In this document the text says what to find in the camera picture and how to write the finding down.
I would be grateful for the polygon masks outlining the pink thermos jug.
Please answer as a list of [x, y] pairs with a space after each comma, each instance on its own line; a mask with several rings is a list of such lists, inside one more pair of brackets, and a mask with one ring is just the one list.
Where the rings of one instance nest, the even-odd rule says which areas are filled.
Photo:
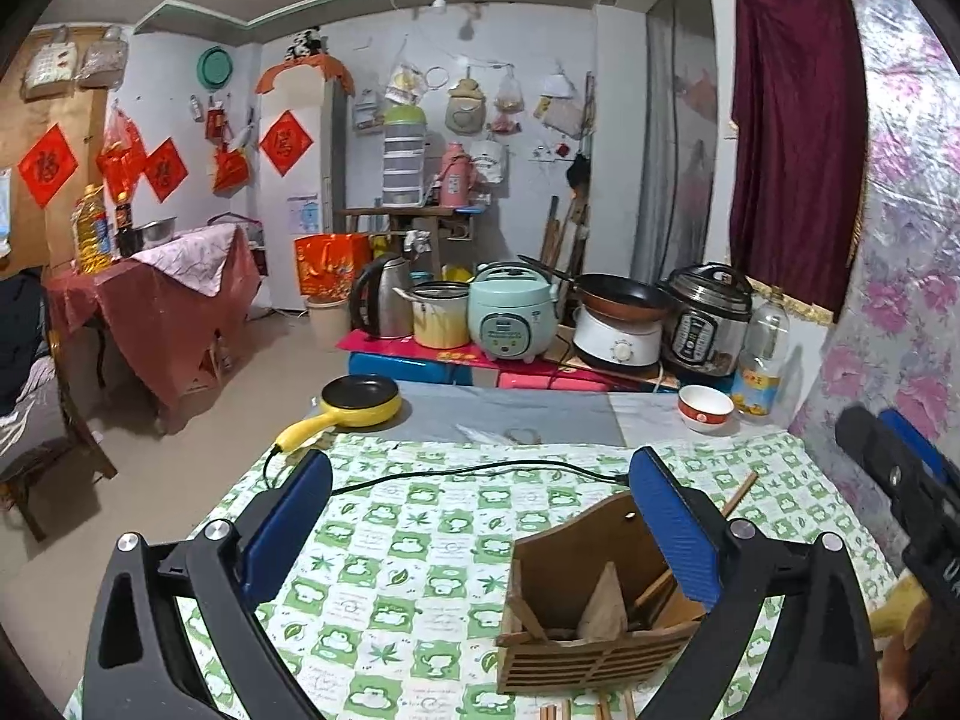
[[449, 142], [441, 158], [438, 174], [439, 204], [444, 208], [462, 208], [469, 204], [473, 184], [473, 161], [464, 145]]

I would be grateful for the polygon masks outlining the mint green rice cooker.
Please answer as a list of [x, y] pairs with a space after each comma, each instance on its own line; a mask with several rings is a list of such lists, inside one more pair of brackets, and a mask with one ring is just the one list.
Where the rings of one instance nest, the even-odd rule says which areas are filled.
[[556, 335], [556, 286], [523, 262], [485, 265], [469, 284], [469, 332], [490, 361], [534, 361]]

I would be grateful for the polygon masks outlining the stacked plastic drawer tower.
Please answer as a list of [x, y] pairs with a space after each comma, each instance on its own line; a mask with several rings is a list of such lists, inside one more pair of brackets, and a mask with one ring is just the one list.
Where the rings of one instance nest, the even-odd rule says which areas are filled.
[[421, 206], [425, 203], [425, 149], [427, 116], [415, 104], [387, 110], [382, 129], [382, 187], [384, 206]]

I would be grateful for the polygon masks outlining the red gift bag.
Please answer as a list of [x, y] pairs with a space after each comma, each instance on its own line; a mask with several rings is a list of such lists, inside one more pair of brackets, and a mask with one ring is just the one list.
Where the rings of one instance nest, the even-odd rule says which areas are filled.
[[373, 260], [370, 239], [359, 232], [302, 236], [293, 245], [299, 294], [305, 298], [347, 299], [353, 281]]

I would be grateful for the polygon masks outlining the yellow fleece glove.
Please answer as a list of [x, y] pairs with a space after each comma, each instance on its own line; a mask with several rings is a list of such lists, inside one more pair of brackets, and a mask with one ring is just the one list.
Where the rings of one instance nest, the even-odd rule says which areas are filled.
[[892, 639], [900, 635], [907, 649], [912, 649], [926, 629], [931, 612], [928, 592], [918, 577], [905, 569], [896, 579], [884, 605], [869, 617], [874, 639]]

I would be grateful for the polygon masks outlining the green patterned tablecloth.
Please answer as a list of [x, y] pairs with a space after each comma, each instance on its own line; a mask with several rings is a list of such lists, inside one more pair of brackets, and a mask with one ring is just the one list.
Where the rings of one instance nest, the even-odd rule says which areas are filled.
[[[853, 509], [797, 437], [654, 442], [680, 483], [718, 507], [758, 479], [734, 514], [771, 538], [846, 541], [869, 610], [895, 572]], [[448, 472], [495, 461], [530, 465], [472, 476], [401, 479], [335, 496], [314, 525], [277, 600], [256, 611], [268, 639], [327, 718], [596, 717], [597, 694], [509, 697], [496, 692], [496, 647], [512, 543], [562, 525], [619, 489], [563, 472], [626, 472], [633, 450], [603, 445], [395, 442], [340, 434], [324, 445], [335, 486], [394, 473]]]

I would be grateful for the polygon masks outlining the red white bowl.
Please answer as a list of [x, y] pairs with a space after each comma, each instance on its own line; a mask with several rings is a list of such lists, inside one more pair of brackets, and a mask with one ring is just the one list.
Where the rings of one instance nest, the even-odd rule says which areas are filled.
[[714, 434], [726, 429], [736, 411], [729, 395], [706, 385], [685, 385], [677, 392], [677, 410], [683, 424], [695, 433]]

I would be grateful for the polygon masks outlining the yellow cooking oil jug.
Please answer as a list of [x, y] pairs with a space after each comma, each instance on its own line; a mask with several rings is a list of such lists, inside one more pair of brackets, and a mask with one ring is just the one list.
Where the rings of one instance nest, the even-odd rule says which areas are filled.
[[71, 213], [75, 271], [94, 275], [112, 263], [109, 218], [100, 185], [88, 184]]

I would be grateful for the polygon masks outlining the white cooker with brown pan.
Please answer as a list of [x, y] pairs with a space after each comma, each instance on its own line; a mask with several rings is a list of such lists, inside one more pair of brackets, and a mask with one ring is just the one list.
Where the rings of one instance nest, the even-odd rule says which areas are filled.
[[636, 371], [658, 364], [664, 320], [672, 307], [661, 288], [607, 273], [573, 277], [526, 255], [519, 260], [573, 288], [579, 309], [571, 343], [581, 358]]

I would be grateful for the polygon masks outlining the wooden chair with clothes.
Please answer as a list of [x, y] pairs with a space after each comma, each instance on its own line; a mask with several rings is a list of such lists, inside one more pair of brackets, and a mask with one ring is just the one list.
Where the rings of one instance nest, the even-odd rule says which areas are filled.
[[25, 268], [2, 280], [2, 502], [20, 512], [36, 543], [47, 535], [29, 491], [73, 450], [83, 450], [99, 475], [117, 475], [71, 396], [43, 270]]

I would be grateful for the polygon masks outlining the clear plastic oil bottle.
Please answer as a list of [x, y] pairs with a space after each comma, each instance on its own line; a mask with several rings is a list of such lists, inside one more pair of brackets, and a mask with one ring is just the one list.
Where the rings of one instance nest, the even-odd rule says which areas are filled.
[[781, 383], [781, 372], [789, 351], [788, 312], [778, 298], [771, 298], [754, 310], [737, 359], [731, 398], [737, 411], [747, 418], [771, 415]]

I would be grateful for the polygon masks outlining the floral foil wall cover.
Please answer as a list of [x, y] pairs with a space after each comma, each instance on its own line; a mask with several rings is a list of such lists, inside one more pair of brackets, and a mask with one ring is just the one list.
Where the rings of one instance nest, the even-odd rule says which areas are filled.
[[838, 449], [846, 406], [893, 408], [958, 455], [958, 71], [913, 0], [853, 0], [866, 62], [861, 241], [841, 317], [791, 431], [885, 554], [905, 543]]

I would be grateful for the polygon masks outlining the yellow electric frying pan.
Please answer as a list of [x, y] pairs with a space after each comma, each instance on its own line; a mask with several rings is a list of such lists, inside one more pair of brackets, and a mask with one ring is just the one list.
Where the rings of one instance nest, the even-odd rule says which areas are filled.
[[289, 454], [331, 427], [371, 427], [391, 421], [402, 408], [402, 395], [392, 379], [342, 376], [320, 392], [319, 415], [286, 427], [272, 445], [274, 454]]

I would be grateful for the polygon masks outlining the yellow cooking pot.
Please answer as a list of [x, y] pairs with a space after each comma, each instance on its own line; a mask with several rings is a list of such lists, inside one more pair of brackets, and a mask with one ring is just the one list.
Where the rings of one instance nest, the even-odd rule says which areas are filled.
[[455, 349], [470, 341], [469, 285], [459, 281], [427, 281], [413, 288], [394, 288], [412, 306], [413, 339], [430, 349]]

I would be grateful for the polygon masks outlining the black silver pressure cooker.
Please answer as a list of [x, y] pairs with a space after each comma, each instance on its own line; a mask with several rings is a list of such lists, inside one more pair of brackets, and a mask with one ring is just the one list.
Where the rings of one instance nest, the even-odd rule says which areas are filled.
[[702, 263], [672, 271], [661, 289], [670, 302], [664, 358], [700, 376], [730, 376], [752, 318], [750, 281], [724, 263]]

